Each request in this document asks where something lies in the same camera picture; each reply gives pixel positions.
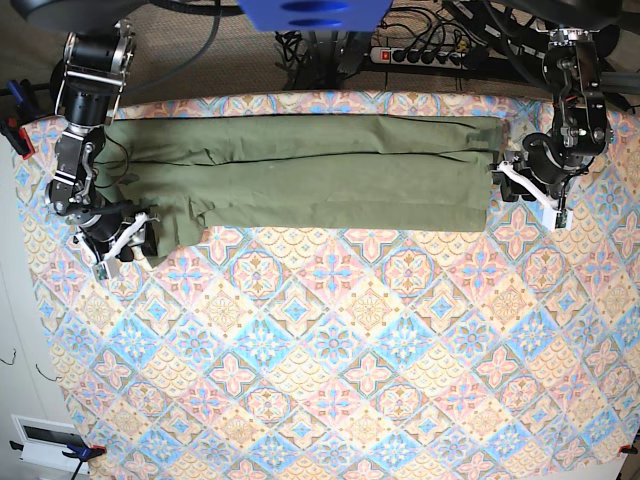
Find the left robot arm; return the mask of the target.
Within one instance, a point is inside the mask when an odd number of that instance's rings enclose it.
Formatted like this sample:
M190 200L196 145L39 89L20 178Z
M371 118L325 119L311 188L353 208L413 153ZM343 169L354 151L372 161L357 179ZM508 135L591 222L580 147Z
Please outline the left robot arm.
M612 136L592 33L551 30L542 70L552 93L551 127L524 137L522 150L509 163L543 194L561 202L570 182L588 172Z

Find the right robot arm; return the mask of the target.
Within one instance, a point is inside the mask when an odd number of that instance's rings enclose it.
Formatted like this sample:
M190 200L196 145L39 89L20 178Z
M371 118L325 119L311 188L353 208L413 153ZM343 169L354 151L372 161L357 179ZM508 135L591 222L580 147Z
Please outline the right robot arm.
M131 202L111 202L97 185L95 160L104 149L105 127L114 119L135 51L126 20L97 33L71 33L60 64L55 113L67 122L55 145L56 170L46 187L48 208L77 226L77 240L95 262L112 258L130 262L132 249L157 254L147 209Z

